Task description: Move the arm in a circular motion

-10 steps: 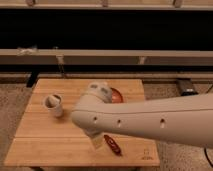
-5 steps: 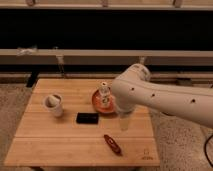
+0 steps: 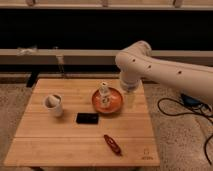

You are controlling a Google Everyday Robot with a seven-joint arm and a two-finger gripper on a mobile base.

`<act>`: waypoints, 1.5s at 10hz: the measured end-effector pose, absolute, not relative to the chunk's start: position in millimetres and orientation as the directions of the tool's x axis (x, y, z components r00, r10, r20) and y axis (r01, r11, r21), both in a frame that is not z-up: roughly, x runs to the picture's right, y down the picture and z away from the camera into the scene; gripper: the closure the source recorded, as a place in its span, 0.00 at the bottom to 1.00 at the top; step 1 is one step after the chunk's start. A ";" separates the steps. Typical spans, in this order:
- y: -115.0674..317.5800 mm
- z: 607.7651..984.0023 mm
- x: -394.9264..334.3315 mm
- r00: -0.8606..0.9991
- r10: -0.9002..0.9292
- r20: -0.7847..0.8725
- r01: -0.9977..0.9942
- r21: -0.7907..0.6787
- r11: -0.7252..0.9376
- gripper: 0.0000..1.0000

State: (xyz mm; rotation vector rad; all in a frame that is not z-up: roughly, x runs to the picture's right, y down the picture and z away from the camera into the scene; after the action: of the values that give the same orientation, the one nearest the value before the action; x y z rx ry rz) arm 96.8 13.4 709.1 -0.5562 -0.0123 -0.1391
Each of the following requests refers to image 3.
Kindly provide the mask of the translucent cylindrical end effector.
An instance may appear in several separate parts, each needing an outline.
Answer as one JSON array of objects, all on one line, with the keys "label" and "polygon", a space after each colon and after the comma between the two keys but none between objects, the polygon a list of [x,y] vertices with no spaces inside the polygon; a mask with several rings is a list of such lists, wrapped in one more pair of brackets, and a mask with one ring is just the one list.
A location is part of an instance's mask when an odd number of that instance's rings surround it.
[{"label": "translucent cylindrical end effector", "polygon": [[124,104],[127,108],[132,108],[135,101],[135,92],[134,91],[125,91],[124,92]]}]

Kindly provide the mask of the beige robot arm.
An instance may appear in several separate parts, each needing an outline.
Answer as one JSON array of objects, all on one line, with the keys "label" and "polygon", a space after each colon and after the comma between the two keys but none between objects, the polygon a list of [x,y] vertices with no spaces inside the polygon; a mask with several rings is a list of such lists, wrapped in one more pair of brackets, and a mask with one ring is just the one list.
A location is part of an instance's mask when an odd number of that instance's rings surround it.
[{"label": "beige robot arm", "polygon": [[117,53],[115,63],[123,90],[135,91],[146,77],[213,106],[212,67],[155,59],[151,51],[146,41],[138,41]]}]

